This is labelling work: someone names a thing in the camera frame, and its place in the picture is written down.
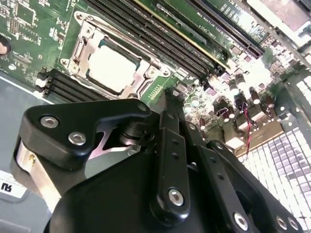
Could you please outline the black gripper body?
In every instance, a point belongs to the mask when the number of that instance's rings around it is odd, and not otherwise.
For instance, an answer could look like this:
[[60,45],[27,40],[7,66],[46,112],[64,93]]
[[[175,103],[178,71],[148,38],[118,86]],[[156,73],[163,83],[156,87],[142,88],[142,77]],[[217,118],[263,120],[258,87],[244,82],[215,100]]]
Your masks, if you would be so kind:
[[174,227],[151,213],[156,157],[141,152],[74,186],[51,217],[53,233],[232,233],[197,170],[188,169],[190,215]]

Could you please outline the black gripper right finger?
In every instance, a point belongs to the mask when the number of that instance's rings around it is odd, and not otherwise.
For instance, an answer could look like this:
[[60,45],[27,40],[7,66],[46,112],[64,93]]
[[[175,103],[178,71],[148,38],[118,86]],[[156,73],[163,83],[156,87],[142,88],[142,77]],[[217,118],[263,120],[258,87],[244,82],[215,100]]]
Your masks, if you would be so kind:
[[301,233],[303,229],[261,182],[217,140],[203,141],[184,116],[184,99],[176,111],[186,137],[187,154],[196,163],[203,204],[218,233]]

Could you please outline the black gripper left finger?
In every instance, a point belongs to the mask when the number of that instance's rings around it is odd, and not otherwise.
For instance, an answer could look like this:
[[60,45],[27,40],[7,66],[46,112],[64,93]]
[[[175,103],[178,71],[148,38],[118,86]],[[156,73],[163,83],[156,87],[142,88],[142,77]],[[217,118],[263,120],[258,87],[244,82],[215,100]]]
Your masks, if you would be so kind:
[[191,123],[183,100],[165,90],[165,107],[152,111],[138,99],[101,100],[29,108],[23,115],[14,160],[45,200],[52,218],[64,218],[65,194],[88,186],[88,159],[112,149],[143,147],[138,158],[156,155],[151,212],[160,220],[190,214],[186,140]]

